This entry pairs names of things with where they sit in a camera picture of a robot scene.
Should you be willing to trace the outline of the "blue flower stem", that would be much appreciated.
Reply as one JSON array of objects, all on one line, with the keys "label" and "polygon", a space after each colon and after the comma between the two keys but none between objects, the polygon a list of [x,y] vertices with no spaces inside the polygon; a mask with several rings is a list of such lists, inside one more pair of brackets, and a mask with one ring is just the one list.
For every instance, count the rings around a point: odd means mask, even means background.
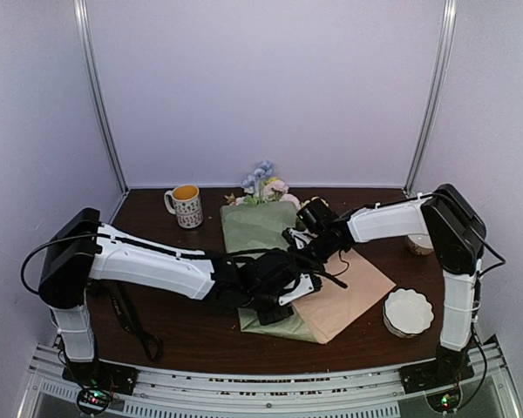
[{"label": "blue flower stem", "polygon": [[263,189],[267,181],[272,177],[273,164],[263,160],[256,168],[241,182],[242,190],[257,203],[262,201]]}]

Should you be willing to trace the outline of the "peach flower stem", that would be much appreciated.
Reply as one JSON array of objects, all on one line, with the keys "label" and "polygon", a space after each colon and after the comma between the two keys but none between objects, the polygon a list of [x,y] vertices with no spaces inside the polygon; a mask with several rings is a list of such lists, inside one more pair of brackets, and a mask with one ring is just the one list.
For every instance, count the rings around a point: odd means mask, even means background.
[{"label": "peach flower stem", "polygon": [[225,198],[227,204],[230,206],[241,205],[245,200],[244,196],[235,196],[233,193],[225,195],[224,198]]}]

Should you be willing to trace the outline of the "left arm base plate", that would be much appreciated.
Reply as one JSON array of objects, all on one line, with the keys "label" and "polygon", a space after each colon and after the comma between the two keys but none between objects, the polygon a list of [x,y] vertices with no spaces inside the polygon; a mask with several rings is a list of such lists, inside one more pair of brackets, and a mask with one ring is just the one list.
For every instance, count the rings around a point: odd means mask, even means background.
[{"label": "left arm base plate", "polygon": [[81,388],[99,389],[108,393],[132,395],[138,370],[104,361],[87,363],[67,361],[62,377]]}]

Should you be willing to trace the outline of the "pink rose flower stem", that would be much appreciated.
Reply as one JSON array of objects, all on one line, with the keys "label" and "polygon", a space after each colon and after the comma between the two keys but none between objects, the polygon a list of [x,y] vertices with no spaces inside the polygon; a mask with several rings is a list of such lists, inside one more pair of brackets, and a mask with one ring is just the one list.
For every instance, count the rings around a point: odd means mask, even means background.
[{"label": "pink rose flower stem", "polygon": [[264,202],[288,202],[296,210],[301,208],[299,198],[289,191],[289,186],[283,180],[277,177],[272,177],[265,182],[261,197]]}]

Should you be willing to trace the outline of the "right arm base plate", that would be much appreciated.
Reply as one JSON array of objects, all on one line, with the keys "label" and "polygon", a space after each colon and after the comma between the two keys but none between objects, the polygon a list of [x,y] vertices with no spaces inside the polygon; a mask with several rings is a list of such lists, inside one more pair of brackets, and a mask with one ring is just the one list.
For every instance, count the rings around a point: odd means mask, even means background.
[{"label": "right arm base plate", "polygon": [[436,360],[403,366],[398,372],[406,394],[451,387],[475,375],[470,365],[450,369]]}]

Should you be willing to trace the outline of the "pale yellow flower stem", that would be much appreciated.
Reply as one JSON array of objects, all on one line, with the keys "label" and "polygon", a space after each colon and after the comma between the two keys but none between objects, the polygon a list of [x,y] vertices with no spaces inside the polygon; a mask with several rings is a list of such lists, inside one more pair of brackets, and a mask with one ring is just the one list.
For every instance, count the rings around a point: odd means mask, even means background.
[{"label": "pale yellow flower stem", "polygon": [[310,199],[307,199],[307,200],[303,201],[301,203],[301,208],[303,209],[303,208],[305,208],[307,206],[314,205],[314,204],[324,205],[326,207],[329,207],[329,203],[325,199],[322,199],[319,196],[314,196],[314,197],[312,197]]}]

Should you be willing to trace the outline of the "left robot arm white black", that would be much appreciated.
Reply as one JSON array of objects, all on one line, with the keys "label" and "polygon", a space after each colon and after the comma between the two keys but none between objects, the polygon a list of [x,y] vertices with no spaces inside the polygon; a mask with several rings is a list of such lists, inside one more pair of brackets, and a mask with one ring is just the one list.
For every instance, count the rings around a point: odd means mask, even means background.
[{"label": "left robot arm white black", "polygon": [[88,308],[86,288],[91,281],[113,280],[184,295],[191,300],[213,300],[228,307],[257,313],[262,325],[288,318],[289,304],[318,291],[328,279],[341,288],[346,283],[327,273],[325,263],[354,240],[337,217],[313,218],[310,239],[291,231],[287,249],[254,248],[231,253],[205,252],[161,245],[124,233],[85,208],[27,259],[44,252],[41,278],[33,293],[49,307],[75,374],[90,387],[102,385],[108,369],[97,359],[97,343]]}]

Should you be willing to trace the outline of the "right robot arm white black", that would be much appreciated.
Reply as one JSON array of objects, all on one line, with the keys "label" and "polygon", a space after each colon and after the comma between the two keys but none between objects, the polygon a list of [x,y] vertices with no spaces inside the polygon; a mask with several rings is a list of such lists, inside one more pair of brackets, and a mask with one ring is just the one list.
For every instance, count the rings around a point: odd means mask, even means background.
[{"label": "right robot arm white black", "polygon": [[493,249],[486,242],[486,224],[454,185],[442,184],[433,192],[376,202],[343,215],[314,198],[296,217],[306,230],[290,227],[282,236],[292,248],[319,263],[373,240],[428,237],[445,281],[443,325],[429,375],[445,385],[462,371],[479,309],[480,281],[487,272],[482,258]]}]

